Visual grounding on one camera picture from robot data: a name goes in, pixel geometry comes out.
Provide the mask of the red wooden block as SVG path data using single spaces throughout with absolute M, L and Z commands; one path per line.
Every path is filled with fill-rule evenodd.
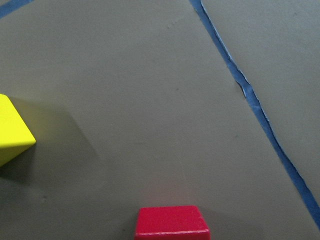
M 135 240 L 210 240 L 211 231 L 195 205 L 143 207 Z

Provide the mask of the yellow wooden block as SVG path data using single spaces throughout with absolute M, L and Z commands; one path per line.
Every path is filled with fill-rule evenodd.
M 36 139 L 8 96 L 0 95 L 0 165 L 3 166 L 30 147 Z

